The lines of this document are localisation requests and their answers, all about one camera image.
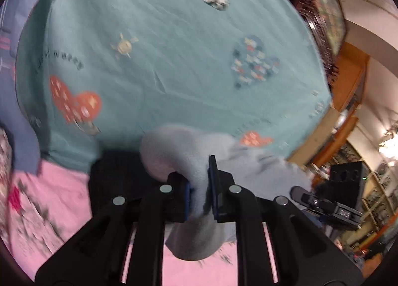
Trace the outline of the grey-blue pants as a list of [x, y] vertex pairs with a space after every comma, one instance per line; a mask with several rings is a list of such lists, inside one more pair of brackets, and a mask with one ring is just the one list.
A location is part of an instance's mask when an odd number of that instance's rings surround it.
[[211, 213], [208, 159], [215, 156], [217, 167], [233, 176], [235, 183], [256, 196], [273, 200], [289, 196], [294, 186], [308, 190], [310, 178], [296, 164], [262, 148], [243, 146], [232, 136], [167, 124], [147, 132], [140, 143], [140, 157], [147, 173], [165, 182], [177, 172], [191, 187], [188, 220], [176, 223], [166, 246], [182, 260], [203, 260], [224, 243], [236, 239], [232, 223], [218, 224]]

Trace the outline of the black speaker box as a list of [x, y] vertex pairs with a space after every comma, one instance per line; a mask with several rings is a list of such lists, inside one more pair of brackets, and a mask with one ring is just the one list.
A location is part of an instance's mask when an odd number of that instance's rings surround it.
[[361, 211], [367, 173], [362, 161], [332, 165], [327, 184], [327, 198]]

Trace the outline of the wooden shelf furniture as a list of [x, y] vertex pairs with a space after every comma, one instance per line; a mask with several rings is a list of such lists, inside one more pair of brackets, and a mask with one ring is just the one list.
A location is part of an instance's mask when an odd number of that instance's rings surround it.
[[332, 85], [332, 104], [313, 133], [301, 147], [289, 157], [289, 161], [299, 166], [347, 165], [362, 161], [366, 173], [363, 177], [364, 191], [359, 208], [364, 216], [361, 227], [343, 233], [341, 240], [345, 249], [355, 255], [366, 255], [362, 273], [369, 277], [381, 264], [383, 255], [374, 252], [381, 246], [381, 238], [397, 219], [397, 208], [389, 198], [383, 181], [397, 186], [390, 168], [386, 176], [379, 176], [370, 160], [353, 145], [352, 137], [362, 132], [359, 127], [359, 111], [365, 100], [370, 84], [370, 55], [352, 44], [343, 43], [335, 62], [335, 75]]

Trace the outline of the pink floral bed sheet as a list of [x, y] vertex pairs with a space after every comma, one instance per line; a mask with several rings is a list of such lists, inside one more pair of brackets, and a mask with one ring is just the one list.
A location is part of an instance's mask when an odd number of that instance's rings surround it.
[[[88, 176], [41, 161], [38, 174], [15, 170], [7, 197], [5, 243], [33, 279], [42, 266], [91, 218]], [[163, 285], [237, 285], [237, 247], [224, 243], [212, 256], [180, 260], [163, 251]]]

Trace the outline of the teal heart-print blanket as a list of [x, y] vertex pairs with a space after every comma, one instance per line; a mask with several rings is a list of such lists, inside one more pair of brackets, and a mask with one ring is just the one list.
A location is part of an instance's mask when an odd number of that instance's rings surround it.
[[41, 156], [82, 172], [167, 123], [288, 157], [331, 102], [288, 0], [38, 0], [15, 81]]

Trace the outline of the red floral pillow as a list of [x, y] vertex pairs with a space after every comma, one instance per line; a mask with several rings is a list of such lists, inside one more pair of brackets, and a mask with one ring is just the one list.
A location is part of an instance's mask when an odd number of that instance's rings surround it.
[[0, 220], [1, 239], [8, 244], [7, 200], [11, 176], [12, 148], [4, 129], [0, 133]]

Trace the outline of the dark framed wall cabinet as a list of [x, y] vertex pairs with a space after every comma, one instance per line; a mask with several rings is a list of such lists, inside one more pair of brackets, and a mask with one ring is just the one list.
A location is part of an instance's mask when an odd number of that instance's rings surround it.
[[340, 0], [290, 0], [307, 23], [318, 46], [328, 85], [339, 75], [337, 56], [348, 32]]

